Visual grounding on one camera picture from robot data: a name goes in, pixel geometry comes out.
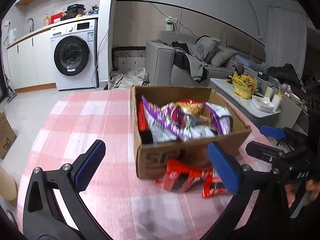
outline black and white geometric pattern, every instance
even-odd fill
[[[146,47],[118,47],[113,48],[113,67],[119,69],[119,58],[146,57]]]

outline brown cardboard box on floor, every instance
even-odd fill
[[[5,116],[5,111],[0,109],[0,157],[3,158],[8,150],[10,149],[12,143],[17,138],[16,134],[12,130],[7,117]]]
[[[186,142],[166,142],[159,144],[142,144],[137,122],[137,103],[141,96],[158,106],[165,106],[180,99],[192,99],[197,102],[210,102],[229,109],[233,118],[232,133],[226,136],[193,139]],[[183,163],[207,168],[211,163],[207,156],[208,144],[218,141],[230,155],[237,155],[238,148],[250,134],[251,129],[233,111],[219,95],[208,87],[156,87],[133,86],[130,95],[131,129],[133,133],[133,150],[136,162],[136,173],[139,179],[156,179],[163,176],[168,158],[175,158]],[[210,117],[205,109],[204,116]]]

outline washing machine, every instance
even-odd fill
[[[96,19],[54,27],[50,40],[58,90],[98,87]]]

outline blue gripper pad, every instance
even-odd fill
[[[282,129],[275,128],[275,127],[262,125],[260,128],[260,133],[265,136],[270,136],[278,140],[285,138],[284,131]]]
[[[85,154],[81,154],[75,160],[72,165],[71,175],[74,178],[76,192],[79,193],[86,190],[105,153],[105,143],[101,140],[96,140]]]
[[[228,155],[217,142],[208,145],[208,157],[219,174],[226,190],[236,195],[239,189],[241,167],[233,156]]]

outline curtain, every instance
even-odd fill
[[[268,6],[266,63],[293,65],[302,77],[307,49],[307,16],[286,8]]]

